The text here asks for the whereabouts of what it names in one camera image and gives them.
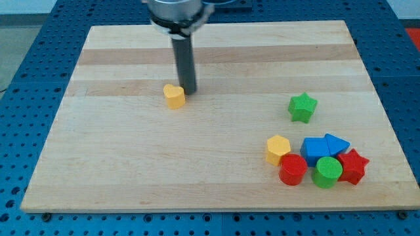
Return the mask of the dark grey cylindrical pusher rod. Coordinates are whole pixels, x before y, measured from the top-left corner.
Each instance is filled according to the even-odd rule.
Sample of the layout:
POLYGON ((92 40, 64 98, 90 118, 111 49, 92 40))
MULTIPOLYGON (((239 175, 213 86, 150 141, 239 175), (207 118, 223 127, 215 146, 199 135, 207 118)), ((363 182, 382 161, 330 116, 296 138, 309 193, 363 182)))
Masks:
POLYGON ((186 95, 197 91, 194 51, 190 37, 172 39, 175 64, 177 67, 178 83, 186 95))

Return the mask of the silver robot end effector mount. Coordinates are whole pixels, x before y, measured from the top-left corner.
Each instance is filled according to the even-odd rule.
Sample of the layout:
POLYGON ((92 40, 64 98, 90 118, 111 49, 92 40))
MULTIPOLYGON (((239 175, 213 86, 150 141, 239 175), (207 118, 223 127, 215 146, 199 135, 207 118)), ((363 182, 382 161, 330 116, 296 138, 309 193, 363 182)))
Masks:
POLYGON ((151 24, 170 37, 189 37, 215 11, 215 5, 201 0, 148 0, 151 24))

